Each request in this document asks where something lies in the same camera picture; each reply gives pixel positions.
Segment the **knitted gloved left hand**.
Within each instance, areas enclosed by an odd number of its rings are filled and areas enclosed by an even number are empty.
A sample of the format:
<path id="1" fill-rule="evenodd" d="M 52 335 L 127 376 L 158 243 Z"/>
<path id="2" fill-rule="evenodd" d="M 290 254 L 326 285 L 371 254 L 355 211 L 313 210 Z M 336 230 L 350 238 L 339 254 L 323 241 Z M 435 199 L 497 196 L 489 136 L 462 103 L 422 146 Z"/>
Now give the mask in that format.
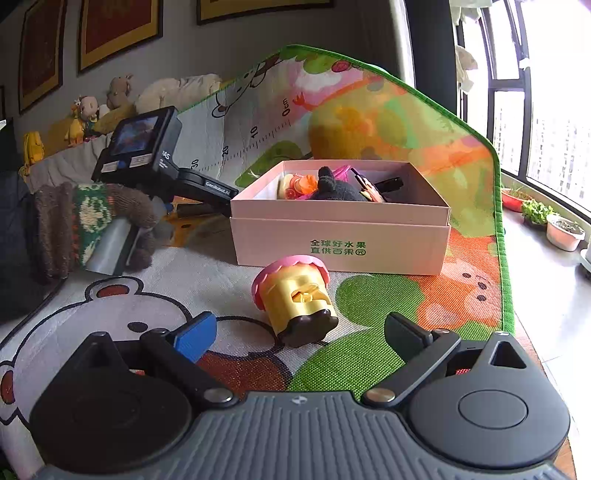
<path id="1" fill-rule="evenodd" d="M 64 279 L 86 266 L 114 219 L 140 229 L 159 221 L 146 194 L 118 184 L 45 185 L 33 195 L 33 206 L 35 262 L 47 279 Z"/>

